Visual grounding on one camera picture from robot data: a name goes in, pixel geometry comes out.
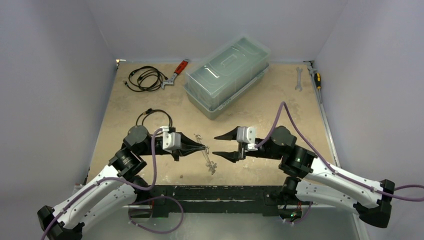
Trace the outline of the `white oval keyring holder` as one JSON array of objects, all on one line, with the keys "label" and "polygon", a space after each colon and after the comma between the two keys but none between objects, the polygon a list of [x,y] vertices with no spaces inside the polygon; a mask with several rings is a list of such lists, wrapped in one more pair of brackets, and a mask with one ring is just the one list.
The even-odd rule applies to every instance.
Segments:
[{"label": "white oval keyring holder", "polygon": [[[203,138],[202,138],[202,136],[200,134],[194,134],[194,136],[196,138],[196,141],[199,144],[203,144],[202,143]],[[208,171],[213,176],[216,173],[217,164],[210,160],[210,157],[209,157],[209,147],[208,146],[205,147],[205,150],[202,151],[202,154],[203,154],[203,157],[206,160],[206,164],[205,165],[208,168]]]}]

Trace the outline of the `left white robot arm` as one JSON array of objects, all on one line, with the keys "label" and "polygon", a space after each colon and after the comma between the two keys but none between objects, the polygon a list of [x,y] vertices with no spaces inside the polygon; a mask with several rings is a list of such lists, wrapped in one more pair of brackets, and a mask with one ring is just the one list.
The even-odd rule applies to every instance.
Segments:
[{"label": "left white robot arm", "polygon": [[174,127],[162,126],[149,133],[145,126],[132,126],[121,148],[96,177],[63,202],[38,210],[41,239],[80,240],[83,229],[95,222],[99,213],[108,215],[113,208],[148,201],[149,191],[157,183],[158,155],[171,155],[179,161],[206,149]]}]

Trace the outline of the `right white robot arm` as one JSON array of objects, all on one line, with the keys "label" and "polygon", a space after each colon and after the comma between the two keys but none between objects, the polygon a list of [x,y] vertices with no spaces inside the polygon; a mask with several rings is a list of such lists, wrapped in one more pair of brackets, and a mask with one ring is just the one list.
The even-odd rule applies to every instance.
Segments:
[{"label": "right white robot arm", "polygon": [[370,180],[330,163],[324,163],[314,152],[296,144],[297,137],[284,126],[274,128],[260,147],[254,127],[237,126],[216,140],[236,141],[236,151],[215,151],[214,155],[236,163],[246,157],[279,160],[278,168],[287,178],[277,194],[269,194],[284,204],[316,202],[338,207],[359,216],[377,228],[387,228],[392,213],[395,184],[387,179]]}]

